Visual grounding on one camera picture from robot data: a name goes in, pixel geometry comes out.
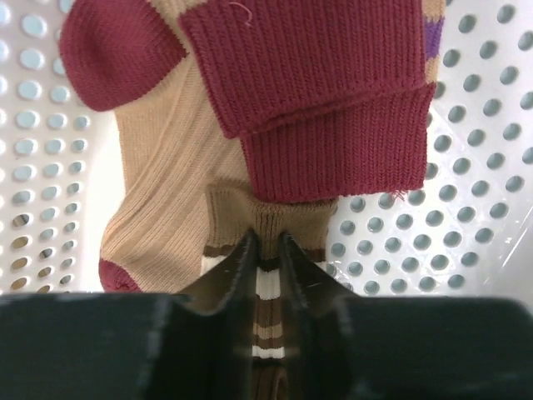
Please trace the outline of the tan maroon sock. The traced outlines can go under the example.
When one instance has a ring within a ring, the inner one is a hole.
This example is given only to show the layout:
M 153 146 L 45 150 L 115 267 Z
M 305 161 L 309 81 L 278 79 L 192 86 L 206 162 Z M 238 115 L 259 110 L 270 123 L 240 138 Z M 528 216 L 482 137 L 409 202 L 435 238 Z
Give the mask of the tan maroon sock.
M 76 1 L 59 52 L 79 99 L 115 114 L 125 196 L 98 273 L 108 292 L 176 292 L 201 271 L 204 191 L 247 180 L 240 143 L 218 125 L 180 16 L 193 1 Z

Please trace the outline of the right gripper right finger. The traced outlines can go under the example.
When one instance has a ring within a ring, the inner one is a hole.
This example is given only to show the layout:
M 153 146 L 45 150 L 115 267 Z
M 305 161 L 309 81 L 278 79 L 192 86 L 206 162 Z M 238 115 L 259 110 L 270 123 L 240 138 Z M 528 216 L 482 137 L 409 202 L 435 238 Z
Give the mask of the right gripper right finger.
M 499 297 L 361 297 L 283 233 L 291 399 L 529 399 L 532 316 Z

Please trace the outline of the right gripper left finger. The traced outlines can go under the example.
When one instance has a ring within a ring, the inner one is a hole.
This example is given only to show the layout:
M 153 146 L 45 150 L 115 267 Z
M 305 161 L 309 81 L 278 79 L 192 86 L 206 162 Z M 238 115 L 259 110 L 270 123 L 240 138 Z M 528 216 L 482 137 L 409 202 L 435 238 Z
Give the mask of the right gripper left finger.
M 176 294 L 1 298 L 4 399 L 248 399 L 257 235 Z

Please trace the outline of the brown white striped sock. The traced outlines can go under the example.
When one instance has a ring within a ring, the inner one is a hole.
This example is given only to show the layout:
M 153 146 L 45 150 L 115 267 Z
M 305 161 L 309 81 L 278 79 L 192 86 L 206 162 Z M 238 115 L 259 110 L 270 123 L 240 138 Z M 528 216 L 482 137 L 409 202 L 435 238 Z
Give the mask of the brown white striped sock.
M 227 258 L 248 231 L 259 239 L 251 397 L 286 399 L 278 239 L 282 233 L 289 233 L 313 263 L 325 267 L 326 231 L 337 201 L 262 202 L 247 188 L 229 182 L 208 185 L 206 200 L 209 233 L 202 254 L 204 273 Z

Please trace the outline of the white perforated plastic basket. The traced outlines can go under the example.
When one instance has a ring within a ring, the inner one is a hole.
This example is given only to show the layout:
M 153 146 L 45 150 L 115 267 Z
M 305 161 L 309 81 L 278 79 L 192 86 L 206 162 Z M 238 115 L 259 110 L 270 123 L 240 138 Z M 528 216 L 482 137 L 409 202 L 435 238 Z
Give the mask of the white perforated plastic basket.
M 58 56 L 68 1 L 1 4 L 1 290 L 92 292 L 123 195 L 111 114 Z M 344 198 L 326 269 L 361 295 L 532 297 L 532 4 L 449 1 L 425 186 Z

